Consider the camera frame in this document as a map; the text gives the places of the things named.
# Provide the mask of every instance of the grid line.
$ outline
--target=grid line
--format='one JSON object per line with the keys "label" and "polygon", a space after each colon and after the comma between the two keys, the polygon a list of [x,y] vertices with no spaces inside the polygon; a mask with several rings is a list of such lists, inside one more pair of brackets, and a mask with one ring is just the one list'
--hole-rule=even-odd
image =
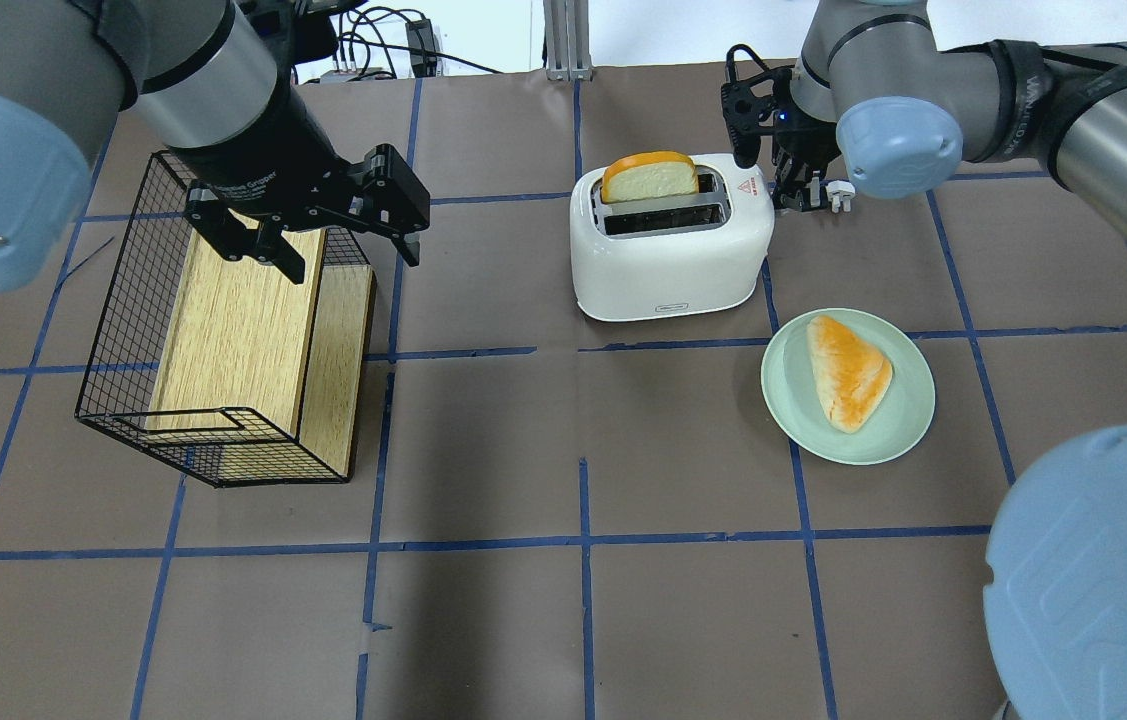
{"label": "grid line", "polygon": [[176,483],[176,498],[171,503],[171,518],[167,521],[167,537],[162,546],[159,562],[159,579],[156,580],[156,596],[150,603],[150,621],[147,623],[147,639],[141,647],[141,664],[137,666],[137,685],[132,693],[132,712],[128,720],[139,720],[141,706],[147,700],[147,678],[150,676],[150,659],[156,651],[156,634],[159,633],[159,616],[162,614],[162,598],[167,589],[167,574],[171,569],[171,559],[176,549],[176,530],[180,527],[180,512],[185,504],[185,473]]}
{"label": "grid line", "polygon": [[[905,332],[911,340],[965,340],[967,331],[955,329],[955,331],[908,331]],[[1058,334],[1127,334],[1127,325],[1075,325],[1071,328],[996,328],[978,329],[978,338],[1001,338],[1001,337],[1035,337],[1035,336],[1058,336]],[[770,337],[733,337],[733,338],[710,338],[710,340],[667,340],[647,343],[610,343],[601,347],[580,347],[577,352],[635,352],[635,350],[678,350],[678,348],[692,347],[745,347],[752,345],[767,345]],[[468,347],[458,350],[420,350],[420,352],[372,352],[363,359],[369,363],[394,363],[396,361],[446,361],[452,357],[495,357],[505,355],[531,355],[539,350],[532,345],[511,347]],[[157,370],[157,363],[116,363],[95,366],[95,372],[127,372],[127,370]],[[83,373],[87,365],[38,365],[34,368],[0,368],[0,375],[46,375],[46,374],[71,374]]]}
{"label": "grid line", "polygon": [[820,602],[820,575],[816,571],[816,534],[811,527],[811,510],[807,505],[807,487],[802,475],[799,443],[790,441],[790,464],[795,471],[795,495],[799,500],[799,528],[807,568],[807,593],[811,601],[811,621],[816,633],[816,655],[820,660],[820,682],[825,693],[825,714],[838,720],[838,702],[834,697],[834,674],[829,660],[829,639],[825,634],[825,608]]}
{"label": "grid line", "polygon": [[[573,99],[573,113],[576,114],[576,118],[573,119],[573,132],[576,133],[577,141],[575,143],[575,149],[573,153],[576,155],[575,161],[575,176],[576,179],[582,178],[582,145],[580,145],[580,114],[576,110],[576,103],[578,99]],[[958,174],[950,179],[950,181],[1010,181],[1010,179],[1023,179],[1023,178],[1046,178],[1049,177],[1047,172],[1042,170],[1024,170],[1023,172],[1001,172],[1001,174]],[[767,183],[767,189],[772,190],[774,186],[773,183]],[[525,192],[525,193],[513,193],[512,195],[454,195],[450,197],[434,197],[431,199],[431,205],[463,205],[463,204],[479,204],[479,202],[531,202],[531,201],[557,201],[560,197],[571,197],[573,192]],[[168,219],[168,217],[179,217],[179,213],[139,213],[136,215],[85,215],[79,219],[80,223],[115,223],[115,222],[127,222],[130,219],[136,220],[149,220],[149,219]]]}
{"label": "grid line", "polygon": [[[421,125],[421,88],[423,80],[416,78],[412,86],[412,113],[409,117],[407,135],[407,163],[416,172],[416,136]],[[389,335],[389,357],[390,364],[394,364],[394,356],[398,354],[399,338],[399,302],[403,299],[403,264],[399,258],[394,258],[394,287],[390,301],[390,335]],[[372,530],[371,550],[367,554],[367,569],[363,577],[363,624],[374,628],[376,632],[374,614],[376,610],[376,570],[380,560],[381,541],[381,516],[385,508],[385,468],[389,460],[390,450],[390,423],[394,409],[394,372],[385,375],[385,400],[381,409],[381,441],[376,454],[376,488],[372,495]],[[367,704],[367,673],[371,648],[362,648],[358,655],[356,673],[354,673],[354,720],[363,720],[363,712]]]}
{"label": "grid line", "polygon": [[[815,528],[815,539],[984,536],[990,525],[923,525],[891,528]],[[695,533],[614,533],[589,536],[489,537],[468,541],[383,541],[243,546],[176,546],[174,557],[363,555],[363,553],[471,552],[531,550],[541,546],[625,546],[625,544],[703,544],[801,542],[801,530],[706,530]],[[0,561],[132,560],[162,557],[160,546],[85,548],[85,550],[0,550]]]}
{"label": "grid line", "polygon": [[582,163],[582,81],[573,81],[573,179],[579,181],[585,174]]}
{"label": "grid line", "polygon": [[1003,474],[1008,486],[1017,483],[1017,469],[1012,465],[1012,454],[1008,451],[1008,436],[1003,433],[1003,421],[999,418],[999,402],[994,400],[994,388],[990,384],[990,371],[985,368],[985,357],[980,352],[979,331],[971,319],[971,310],[967,306],[967,295],[959,278],[959,266],[955,264],[955,255],[950,247],[950,237],[946,233],[946,223],[941,219],[941,208],[937,205],[937,193],[928,192],[928,210],[932,213],[932,222],[937,229],[937,238],[941,241],[941,252],[946,259],[946,268],[950,272],[950,282],[955,296],[959,300],[959,313],[962,315],[964,329],[967,332],[967,345],[971,347],[971,357],[976,365],[976,375],[980,379],[980,391],[985,395],[985,409],[990,411],[990,424],[994,429],[994,441],[999,444],[999,459],[1003,462]]}
{"label": "grid line", "polygon": [[[98,152],[96,158],[96,165],[92,168],[91,184],[88,186],[88,193],[86,199],[83,199],[83,211],[86,211],[89,202],[92,201],[94,192],[96,192],[97,178],[101,176],[101,167],[105,165],[105,158],[107,152],[110,150],[110,141],[114,137],[114,133],[110,132],[110,136],[106,137],[105,143],[101,145],[101,151]],[[61,260],[60,268],[56,272],[56,284],[52,288],[52,295],[47,300],[47,306],[43,310],[43,320],[38,328],[38,337],[34,340],[34,352],[29,357],[29,368],[38,365],[38,357],[43,353],[43,344],[47,340],[47,328],[52,322],[52,314],[56,311],[56,302],[61,297],[61,282],[69,273],[70,260],[74,258],[74,249],[78,246],[79,234],[82,232],[83,224],[78,222],[76,219],[73,232],[70,233],[69,246],[65,247],[65,258]],[[29,395],[29,386],[32,385],[33,374],[25,375],[24,381],[20,383],[20,393],[16,397],[16,405],[11,411],[9,420],[7,420],[7,429],[5,433],[5,441],[0,446],[0,479],[2,478],[2,469],[5,469],[7,462],[7,454],[11,450],[11,443],[16,436],[16,425],[20,420],[20,415],[25,407],[25,398]]]}
{"label": "grid line", "polygon": [[[767,322],[772,334],[781,329],[781,315],[777,312],[777,297],[773,291],[772,272],[764,259],[760,266],[763,273],[763,288],[767,293]],[[807,503],[807,488],[802,474],[802,455],[799,443],[790,438],[790,468],[795,480],[795,499],[799,505],[799,532],[787,533],[783,537],[799,539],[804,546],[804,565],[807,572],[807,599],[811,606],[811,623],[816,634],[816,657],[820,665],[822,693],[825,697],[825,715],[829,720],[838,720],[838,702],[834,697],[834,673],[829,659],[829,641],[825,634],[825,608],[820,601],[820,575],[816,570],[816,533],[811,524],[811,507]]]}
{"label": "grid line", "polygon": [[[381,519],[385,509],[385,468],[390,455],[390,427],[394,412],[394,373],[385,375],[385,401],[381,410],[381,442],[376,452],[376,488],[372,494],[372,530],[367,542],[367,570],[363,579],[363,625],[374,628],[376,615],[376,572],[381,553]],[[363,719],[367,701],[367,666],[370,648],[362,648],[358,670],[354,678],[354,717]]]}
{"label": "grid line", "polygon": [[594,700],[594,574],[591,572],[591,462],[578,462],[582,496],[582,674],[585,679],[585,720],[595,720]]}

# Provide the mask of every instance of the white plug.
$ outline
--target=white plug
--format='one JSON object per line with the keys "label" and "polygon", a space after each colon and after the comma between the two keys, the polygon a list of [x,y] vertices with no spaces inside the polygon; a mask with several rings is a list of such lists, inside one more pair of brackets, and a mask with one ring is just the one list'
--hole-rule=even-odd
{"label": "white plug", "polygon": [[848,181],[828,181],[825,184],[825,195],[829,195],[829,208],[834,213],[840,210],[851,213],[852,199],[857,196],[857,187]]}

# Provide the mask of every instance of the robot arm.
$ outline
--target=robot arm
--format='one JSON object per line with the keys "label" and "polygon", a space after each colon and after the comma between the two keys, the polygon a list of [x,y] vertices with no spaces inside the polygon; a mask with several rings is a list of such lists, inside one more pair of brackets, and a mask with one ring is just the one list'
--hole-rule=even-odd
{"label": "robot arm", "polygon": [[292,46],[261,41],[233,0],[0,0],[0,291],[38,273],[132,105],[199,178],[185,217],[223,258],[301,282],[281,232],[339,224],[417,264],[425,186],[390,145],[336,154],[290,86]]}
{"label": "robot arm", "polygon": [[[773,136],[774,201],[828,206],[825,168],[875,197],[932,190],[961,161],[1037,158],[1127,237],[1127,46],[1061,53],[994,41],[938,53],[928,3],[822,0],[793,66],[736,77],[724,118],[738,165]],[[755,87],[772,82],[772,95]]]}

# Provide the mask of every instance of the metal frame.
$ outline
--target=metal frame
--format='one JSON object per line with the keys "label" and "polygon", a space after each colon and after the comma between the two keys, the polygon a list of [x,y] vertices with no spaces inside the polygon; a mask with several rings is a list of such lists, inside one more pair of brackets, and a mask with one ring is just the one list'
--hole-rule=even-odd
{"label": "metal frame", "polygon": [[591,0],[545,1],[545,77],[591,79]]}

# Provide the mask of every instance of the wooden board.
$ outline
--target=wooden board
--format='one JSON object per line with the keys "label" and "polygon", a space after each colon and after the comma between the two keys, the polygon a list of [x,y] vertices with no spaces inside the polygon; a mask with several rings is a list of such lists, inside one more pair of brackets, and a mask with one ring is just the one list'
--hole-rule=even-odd
{"label": "wooden board", "polygon": [[327,465],[348,475],[372,318],[372,266],[329,265],[321,288],[298,438]]}
{"label": "wooden board", "polygon": [[[255,220],[240,219],[256,226]],[[307,260],[302,284],[252,260],[227,263],[193,233],[151,411],[246,406],[287,433],[298,432],[325,231],[284,237]],[[147,418],[148,430],[224,427],[233,424],[221,415]]]}

